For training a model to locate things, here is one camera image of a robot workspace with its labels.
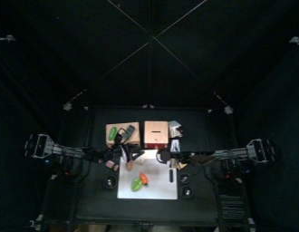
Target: green object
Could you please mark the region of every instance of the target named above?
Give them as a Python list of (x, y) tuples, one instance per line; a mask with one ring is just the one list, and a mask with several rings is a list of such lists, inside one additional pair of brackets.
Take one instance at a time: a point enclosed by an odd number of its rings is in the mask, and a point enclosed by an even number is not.
[(141, 186), (142, 186), (142, 182), (141, 182), (141, 179), (137, 178), (134, 179), (133, 183), (131, 183), (131, 190), (133, 191), (137, 191), (141, 189)]
[(110, 134), (109, 134), (109, 141), (111, 141), (114, 139), (115, 133), (117, 133), (117, 128), (111, 127), (110, 128)]

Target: white paper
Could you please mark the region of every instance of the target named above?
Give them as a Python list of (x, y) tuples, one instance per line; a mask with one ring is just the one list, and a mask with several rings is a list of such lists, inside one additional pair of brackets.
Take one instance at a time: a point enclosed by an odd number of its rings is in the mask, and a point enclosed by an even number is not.
[[(121, 158), (117, 198), (141, 199), (177, 199), (175, 169), (173, 170), (173, 182), (169, 179), (169, 163), (161, 164), (155, 160), (157, 150), (146, 150), (135, 159), (131, 170), (126, 170), (125, 161)], [(147, 177), (149, 184), (142, 185), (138, 191), (131, 190), (131, 182), (139, 178), (139, 173)]]

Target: cable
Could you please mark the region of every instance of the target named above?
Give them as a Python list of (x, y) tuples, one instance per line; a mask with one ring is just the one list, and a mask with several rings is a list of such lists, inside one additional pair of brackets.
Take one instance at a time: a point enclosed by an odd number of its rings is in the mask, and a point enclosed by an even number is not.
[(211, 163), (211, 162), (215, 161), (215, 160), (219, 160), (219, 158), (215, 157), (215, 158), (213, 158), (210, 161), (207, 161), (206, 163), (203, 163), (203, 164), (201, 165), (198, 171), (197, 171), (195, 173), (193, 173), (191, 176), (198, 175), (199, 172), (201, 172), (201, 170), (207, 166), (207, 164)]

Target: black object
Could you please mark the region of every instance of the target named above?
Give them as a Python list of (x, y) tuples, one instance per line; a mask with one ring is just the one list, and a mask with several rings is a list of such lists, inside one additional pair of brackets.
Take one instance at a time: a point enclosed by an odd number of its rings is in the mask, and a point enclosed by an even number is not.
[(254, 170), (249, 159), (221, 159), (213, 164), (213, 175), (217, 179), (246, 178)]
[(118, 132), (117, 132), (115, 136), (114, 136), (114, 145), (119, 145), (122, 143), (122, 138), (123, 138), (123, 136), (121, 134), (118, 134)]
[(173, 182), (173, 170), (169, 169), (169, 181)]
[(123, 132), (123, 141), (127, 141), (129, 138), (131, 137), (133, 133), (134, 133), (134, 126), (133, 125), (129, 125), (125, 132)]
[(189, 186), (185, 186), (181, 191), (181, 195), (183, 198), (191, 198), (193, 196), (193, 190)]
[(117, 185), (117, 179), (114, 176), (109, 175), (103, 178), (103, 187), (106, 189), (114, 189)]
[(179, 175), (179, 182), (181, 182), (182, 184), (187, 184), (187, 183), (189, 183), (189, 174), (187, 174), (187, 173), (182, 173), (182, 174)]

